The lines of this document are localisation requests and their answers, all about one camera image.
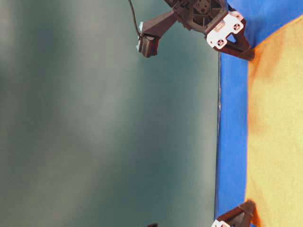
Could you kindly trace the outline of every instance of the orange fabric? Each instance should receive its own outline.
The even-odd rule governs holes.
[[[249,63],[246,199],[255,224],[297,226],[303,217],[303,16],[256,47]]]

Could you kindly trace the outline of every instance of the green backdrop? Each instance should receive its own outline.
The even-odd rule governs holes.
[[[136,44],[125,0],[0,0],[2,226],[211,225],[218,54],[178,23]]]

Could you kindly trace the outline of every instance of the blue border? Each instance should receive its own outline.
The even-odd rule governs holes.
[[[252,47],[303,14],[302,0],[230,0],[247,21]],[[246,186],[248,62],[220,54],[215,218],[244,201]]]

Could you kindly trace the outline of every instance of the black cable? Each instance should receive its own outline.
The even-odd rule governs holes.
[[[129,5],[130,5],[130,7],[131,7],[131,10],[132,10],[132,15],[133,15],[133,19],[134,19],[134,27],[135,27],[135,29],[136,29],[136,32],[137,32],[138,36],[142,39],[142,36],[140,35],[139,29],[138,29],[138,26],[137,26],[136,16],[135,16],[135,14],[134,14],[134,7],[133,7],[133,4],[132,4],[131,0],[128,0],[128,2],[129,2]]]

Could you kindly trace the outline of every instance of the white bracket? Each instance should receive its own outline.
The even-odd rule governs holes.
[[[226,222],[224,221],[218,221],[215,220],[212,224],[212,227],[230,227],[230,225],[228,225]]]
[[[211,30],[206,37],[208,44],[211,47],[222,49],[227,44],[227,37],[231,34],[238,34],[243,28],[243,16],[237,12],[228,12],[223,20]]]

